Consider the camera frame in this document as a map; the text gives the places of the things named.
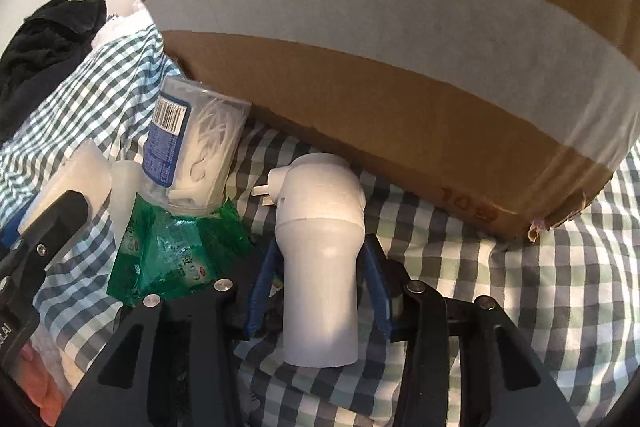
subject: black cloth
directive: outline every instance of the black cloth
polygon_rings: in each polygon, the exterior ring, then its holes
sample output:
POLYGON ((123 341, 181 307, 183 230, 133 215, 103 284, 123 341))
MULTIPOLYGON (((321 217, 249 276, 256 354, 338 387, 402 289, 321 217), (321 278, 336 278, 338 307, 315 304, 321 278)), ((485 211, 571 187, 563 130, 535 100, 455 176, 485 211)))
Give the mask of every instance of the black cloth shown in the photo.
POLYGON ((104 0, 51 0, 24 20, 0 57, 0 146, 91 51, 104 0))

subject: blue and white checkered cloth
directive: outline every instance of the blue and white checkered cloth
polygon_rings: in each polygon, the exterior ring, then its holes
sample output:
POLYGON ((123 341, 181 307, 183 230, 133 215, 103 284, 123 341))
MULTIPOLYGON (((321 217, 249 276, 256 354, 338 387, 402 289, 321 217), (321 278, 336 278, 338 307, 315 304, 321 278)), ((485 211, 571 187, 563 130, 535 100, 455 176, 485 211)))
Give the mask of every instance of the blue and white checkered cloth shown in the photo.
MULTIPOLYGON (((162 79, 178 73, 155 28, 90 55, 0 150, 0 225, 46 183, 85 139, 107 158, 142 159, 162 79)), ((254 233, 272 231, 273 207, 251 198, 271 168, 310 147, 255 121, 245 127, 226 186, 254 233)), ((583 425, 596 425, 640 360, 640 148, 580 216, 535 245, 500 243, 398 187, 354 168, 367 195, 367 232, 414 278, 448 297, 492 295, 556 378, 583 425)), ((106 206, 35 304, 58 345, 85 369, 111 335, 119 303, 106 295, 115 245, 106 206)), ((363 292, 360 359, 304 369, 282 360, 279 338, 240 343, 242 407, 251 426, 386 425, 396 406, 406 346, 372 326, 363 292)), ((460 417, 460 365, 450 379, 449 425, 460 417)))

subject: white tube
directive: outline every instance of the white tube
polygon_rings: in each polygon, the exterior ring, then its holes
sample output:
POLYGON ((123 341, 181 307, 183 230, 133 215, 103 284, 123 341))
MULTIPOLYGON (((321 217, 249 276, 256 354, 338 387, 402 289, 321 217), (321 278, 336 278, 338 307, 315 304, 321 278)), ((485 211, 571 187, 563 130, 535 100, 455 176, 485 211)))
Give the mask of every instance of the white tube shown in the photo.
POLYGON ((280 225, 284 256, 284 361, 338 367, 358 360, 356 257, 364 229, 341 219, 280 225))
POLYGON ((285 260, 284 360, 303 367, 353 363, 355 264, 365 233, 360 183, 344 160, 318 153, 282 168, 269 185, 285 260))
POLYGON ((111 166, 109 214, 116 250, 131 217, 136 194, 142 181, 142 165, 134 161, 117 161, 111 166))

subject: barcode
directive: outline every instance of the barcode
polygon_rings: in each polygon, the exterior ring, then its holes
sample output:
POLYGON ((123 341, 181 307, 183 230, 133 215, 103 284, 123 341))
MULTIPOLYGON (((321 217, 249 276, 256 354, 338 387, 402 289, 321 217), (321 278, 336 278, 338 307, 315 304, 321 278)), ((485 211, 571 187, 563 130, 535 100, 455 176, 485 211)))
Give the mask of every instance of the barcode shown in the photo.
POLYGON ((179 103, 170 102, 160 96, 154 111, 154 123, 162 130, 170 132, 174 136, 180 134, 182 120, 187 108, 179 103))

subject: plastic bag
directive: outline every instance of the plastic bag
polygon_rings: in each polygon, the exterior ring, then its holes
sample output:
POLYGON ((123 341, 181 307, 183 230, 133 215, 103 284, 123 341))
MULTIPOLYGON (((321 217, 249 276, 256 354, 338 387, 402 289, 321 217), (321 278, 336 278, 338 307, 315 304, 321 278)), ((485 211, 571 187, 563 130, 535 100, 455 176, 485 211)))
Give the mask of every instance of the plastic bag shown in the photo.
POLYGON ((163 299, 183 297, 224 277, 250 250, 228 200, 209 216, 186 217, 137 195, 107 293, 129 306, 151 293, 163 299))

